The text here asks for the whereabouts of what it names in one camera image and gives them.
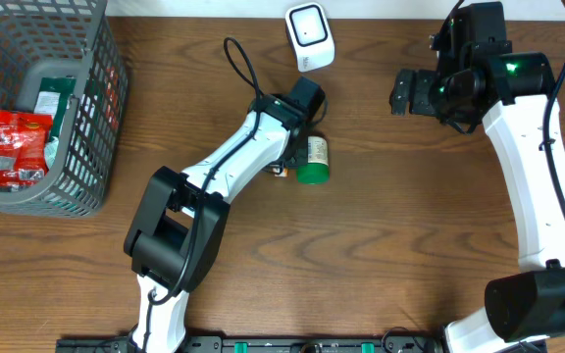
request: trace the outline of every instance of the gray basket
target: gray basket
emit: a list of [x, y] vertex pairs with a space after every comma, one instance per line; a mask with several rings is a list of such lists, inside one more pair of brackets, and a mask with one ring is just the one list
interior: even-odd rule
[[79, 217], [102, 206], [128, 88], [105, 9], [106, 0], [0, 0], [0, 109], [32, 112], [43, 77], [77, 78], [54, 165], [30, 188], [0, 191], [1, 212]]

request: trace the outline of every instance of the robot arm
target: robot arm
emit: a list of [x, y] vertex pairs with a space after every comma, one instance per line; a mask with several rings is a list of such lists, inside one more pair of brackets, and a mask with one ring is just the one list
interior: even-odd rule
[[[491, 282], [485, 308], [446, 327], [452, 353], [501, 352], [518, 341], [539, 341], [565, 333], [565, 222], [539, 148], [546, 102], [545, 95], [517, 97], [516, 104], [499, 102], [483, 118], [509, 190], [524, 274]], [[565, 151], [557, 104], [551, 131], [565, 195]]]
[[[448, 352], [522, 351], [519, 344], [565, 334], [565, 218], [542, 145], [555, 80], [541, 53], [512, 53], [502, 4], [453, 9], [432, 36], [434, 72], [400, 72], [392, 112], [436, 117], [461, 133], [483, 124], [503, 169], [519, 237], [521, 274], [491, 281], [485, 307], [444, 331]], [[555, 102], [552, 159], [565, 198], [565, 151]]]
[[[242, 142], [257, 123], [254, 106], [241, 128], [202, 162], [180, 174], [163, 167], [150, 179], [124, 244], [141, 289], [139, 322], [129, 340], [131, 350], [170, 353], [180, 347], [188, 295], [213, 266], [231, 201], [265, 167], [283, 164], [290, 157], [297, 160], [296, 152], [324, 99], [320, 86], [302, 77], [289, 95], [262, 98], [259, 125], [252, 138]], [[199, 199], [207, 175], [224, 158], [206, 186], [206, 196]], [[201, 216], [193, 238], [189, 229], [166, 214], [169, 209], [194, 217], [198, 207]], [[163, 304], [150, 305], [149, 293], [158, 300], [180, 282], [191, 241], [194, 251], [184, 269], [180, 293]]]

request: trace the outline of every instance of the wood grain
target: wood grain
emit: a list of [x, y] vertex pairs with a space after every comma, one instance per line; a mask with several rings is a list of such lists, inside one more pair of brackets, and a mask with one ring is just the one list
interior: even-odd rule
[[[299, 74], [282, 20], [110, 20], [132, 68], [107, 203], [84, 220], [0, 214], [0, 352], [53, 351], [62, 336], [136, 324], [138, 287], [122, 252], [150, 176], [203, 159], [236, 131], [250, 88], [226, 62], [238, 38], [268, 92]], [[324, 185], [257, 176], [232, 203], [219, 258], [193, 293], [189, 328], [228, 335], [378, 335], [434, 329], [483, 305], [516, 274], [516, 228], [500, 166], [479, 130], [395, 117], [402, 68], [432, 69], [433, 21], [332, 21], [335, 62], [307, 76], [327, 91]], [[510, 23], [516, 51], [559, 70], [565, 24]], [[561, 93], [565, 139], [565, 87]], [[565, 338], [549, 342], [565, 352]]]

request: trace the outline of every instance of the green package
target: green package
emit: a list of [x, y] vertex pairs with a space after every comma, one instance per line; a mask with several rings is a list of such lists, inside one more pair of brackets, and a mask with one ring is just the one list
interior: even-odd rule
[[74, 94], [75, 87], [76, 79], [73, 77], [45, 77], [40, 82], [34, 113], [51, 115], [54, 124], [49, 132], [50, 140], [60, 136], [69, 97]]

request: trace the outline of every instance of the white device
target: white device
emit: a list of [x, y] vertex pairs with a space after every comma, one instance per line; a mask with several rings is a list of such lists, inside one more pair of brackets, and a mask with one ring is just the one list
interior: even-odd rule
[[[521, 272], [546, 269], [546, 261], [558, 259], [565, 268], [565, 221], [548, 176], [548, 163], [540, 151], [541, 125], [548, 98], [517, 97], [516, 104], [496, 103], [483, 118], [509, 190], [518, 229], [518, 263]], [[553, 158], [565, 196], [565, 150], [559, 128], [559, 104], [555, 103], [550, 130], [556, 142]], [[488, 320], [486, 308], [445, 329], [450, 353], [502, 352], [519, 342], [505, 342]], [[546, 339], [529, 337], [525, 341]]]
[[333, 62], [333, 35], [320, 4], [312, 2], [293, 7], [286, 12], [285, 20], [289, 44], [301, 73]]
[[[217, 151], [197, 165], [185, 169], [183, 172], [189, 175], [188, 182], [201, 188], [211, 167], [250, 134], [255, 121], [256, 113], [252, 111], [247, 115], [239, 131]], [[261, 113], [259, 128], [254, 137], [220, 167], [208, 185], [207, 192], [219, 192], [224, 197], [224, 201], [230, 204], [254, 176], [283, 154], [288, 142], [289, 130], [283, 127], [283, 123], [267, 113]], [[181, 211], [191, 217], [194, 216], [193, 211], [187, 208], [182, 208]], [[137, 278], [141, 288], [141, 304], [138, 326], [132, 335], [132, 340], [137, 347], [144, 346], [147, 317], [148, 314], [151, 314], [150, 335], [147, 338], [146, 351], [149, 353], [176, 352], [186, 335], [184, 312], [189, 293], [183, 291], [165, 304], [152, 306], [148, 313], [147, 293], [154, 290], [156, 298], [162, 298], [167, 295], [168, 289], [150, 277], [137, 276]]]

